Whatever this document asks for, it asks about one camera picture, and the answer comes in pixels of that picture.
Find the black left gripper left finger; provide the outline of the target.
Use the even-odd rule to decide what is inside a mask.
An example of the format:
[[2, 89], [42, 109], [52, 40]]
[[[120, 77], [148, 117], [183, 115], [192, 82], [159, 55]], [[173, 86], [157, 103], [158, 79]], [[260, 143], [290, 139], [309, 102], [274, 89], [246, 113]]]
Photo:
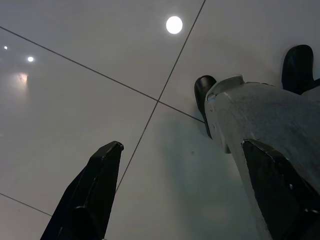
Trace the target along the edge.
[[102, 240], [115, 199], [124, 145], [100, 147], [63, 193], [41, 239]]

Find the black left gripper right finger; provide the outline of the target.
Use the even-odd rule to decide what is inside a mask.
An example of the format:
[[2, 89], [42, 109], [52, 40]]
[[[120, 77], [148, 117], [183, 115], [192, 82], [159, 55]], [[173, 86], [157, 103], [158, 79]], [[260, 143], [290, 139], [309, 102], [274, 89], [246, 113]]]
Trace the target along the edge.
[[320, 195], [279, 151], [253, 139], [241, 143], [254, 197], [274, 240], [318, 240]]

